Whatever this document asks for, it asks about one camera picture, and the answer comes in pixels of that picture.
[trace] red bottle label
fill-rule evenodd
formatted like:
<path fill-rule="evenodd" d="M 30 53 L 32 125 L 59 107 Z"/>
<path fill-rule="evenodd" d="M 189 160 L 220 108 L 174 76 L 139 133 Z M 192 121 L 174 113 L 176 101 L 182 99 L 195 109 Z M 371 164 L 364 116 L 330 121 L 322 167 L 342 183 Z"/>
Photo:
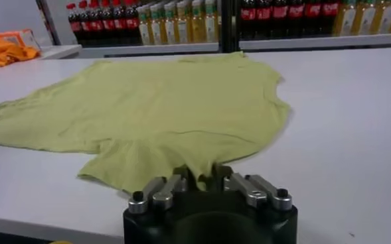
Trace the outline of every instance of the red bottle label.
<path fill-rule="evenodd" d="M 136 29 L 139 26 L 139 22 L 137 21 L 137 18 L 127 19 L 126 24 L 129 29 Z"/>
<path fill-rule="evenodd" d="M 73 32 L 82 30 L 82 26 L 80 25 L 80 22 L 71 22 L 70 26 Z"/>
<path fill-rule="evenodd" d="M 104 23 L 104 28 L 106 30 L 114 30 L 116 28 L 116 26 L 114 25 L 114 21 L 111 19 L 102 22 Z"/>
<path fill-rule="evenodd" d="M 126 29 L 127 27 L 126 19 L 115 19 L 114 26 L 116 27 L 116 29 L 120 29 L 120 30 Z"/>
<path fill-rule="evenodd" d="M 92 21 L 90 23 L 90 29 L 92 31 L 102 31 L 104 29 L 104 25 L 102 24 L 102 21 Z"/>
<path fill-rule="evenodd" d="M 288 11 L 290 18 L 300 18 L 303 16 L 304 5 L 291 6 Z"/>
<path fill-rule="evenodd" d="M 284 7 L 274 7 L 274 18 L 275 19 L 282 19 L 287 16 L 288 13 L 288 6 Z"/>
<path fill-rule="evenodd" d="M 318 17 L 320 13 L 321 13 L 320 3 L 306 4 L 305 15 L 307 17 Z"/>
<path fill-rule="evenodd" d="M 83 31 L 90 31 L 90 22 L 82 22 Z"/>
<path fill-rule="evenodd" d="M 339 11 L 339 4 L 338 3 L 324 3 L 322 5 L 322 13 L 326 16 L 333 16 L 337 15 Z"/>
<path fill-rule="evenodd" d="M 266 20 L 270 19 L 271 8 L 257 9 L 257 19 Z"/>
<path fill-rule="evenodd" d="M 241 19 L 252 21 L 256 18 L 256 9 L 241 9 Z"/>

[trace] white shelf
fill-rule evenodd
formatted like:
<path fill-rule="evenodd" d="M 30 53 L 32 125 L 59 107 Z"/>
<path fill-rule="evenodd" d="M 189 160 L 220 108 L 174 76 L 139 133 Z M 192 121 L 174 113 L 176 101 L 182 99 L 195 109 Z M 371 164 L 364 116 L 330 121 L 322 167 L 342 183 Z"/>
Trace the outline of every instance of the white shelf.
<path fill-rule="evenodd" d="M 240 41 L 241 50 L 326 48 L 391 44 L 391 34 Z"/>
<path fill-rule="evenodd" d="M 117 46 L 107 48 L 83 48 L 79 58 L 104 58 L 109 55 L 172 54 L 177 52 L 217 52 L 219 44 L 196 43 L 161 46 Z"/>
<path fill-rule="evenodd" d="M 78 55 L 82 45 L 42 46 L 41 60 L 61 59 Z"/>

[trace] yellow t-shirt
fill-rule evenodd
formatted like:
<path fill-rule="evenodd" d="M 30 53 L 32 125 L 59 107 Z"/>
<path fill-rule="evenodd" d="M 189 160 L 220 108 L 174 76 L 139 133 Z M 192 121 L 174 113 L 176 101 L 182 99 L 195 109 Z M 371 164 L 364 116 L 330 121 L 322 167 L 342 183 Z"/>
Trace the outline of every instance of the yellow t-shirt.
<path fill-rule="evenodd" d="M 130 192 L 184 164 L 209 176 L 213 163 L 260 151 L 284 126 L 278 80 L 242 53 L 96 62 L 1 103 L 0 145 L 97 154 L 79 175 Z"/>

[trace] orange towel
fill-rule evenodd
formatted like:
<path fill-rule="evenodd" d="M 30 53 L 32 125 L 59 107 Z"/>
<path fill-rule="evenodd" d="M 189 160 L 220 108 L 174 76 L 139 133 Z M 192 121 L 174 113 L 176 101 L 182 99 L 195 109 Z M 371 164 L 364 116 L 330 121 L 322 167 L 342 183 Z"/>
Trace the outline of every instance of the orange towel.
<path fill-rule="evenodd" d="M 0 39 L 0 67 L 18 61 L 36 58 L 39 51 L 31 47 L 20 47 L 13 42 Z"/>

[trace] red bottle cap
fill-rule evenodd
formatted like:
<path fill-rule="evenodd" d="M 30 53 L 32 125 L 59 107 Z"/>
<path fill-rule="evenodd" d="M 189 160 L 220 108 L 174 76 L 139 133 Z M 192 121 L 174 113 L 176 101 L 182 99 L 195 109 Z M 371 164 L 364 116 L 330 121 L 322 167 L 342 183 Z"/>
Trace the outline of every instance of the red bottle cap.
<path fill-rule="evenodd" d="M 81 9 L 84 9 L 87 6 L 88 6 L 88 2 L 86 0 L 83 0 L 83 1 L 78 3 L 78 7 L 81 8 Z"/>
<path fill-rule="evenodd" d="M 109 7 L 110 6 L 110 0 L 102 0 L 102 6 L 103 7 Z"/>
<path fill-rule="evenodd" d="M 132 6 L 134 3 L 135 3 L 134 0 L 124 0 L 124 4 L 125 4 L 126 6 Z"/>
<path fill-rule="evenodd" d="M 67 9 L 73 9 L 75 7 L 76 7 L 76 4 L 74 4 L 74 3 L 67 4 Z"/>
<path fill-rule="evenodd" d="M 90 1 L 89 7 L 99 7 L 99 6 L 100 6 L 100 3 L 98 2 L 98 0 L 91 0 Z"/>
<path fill-rule="evenodd" d="M 114 6 L 120 6 L 121 5 L 120 0 L 113 0 L 113 5 Z"/>

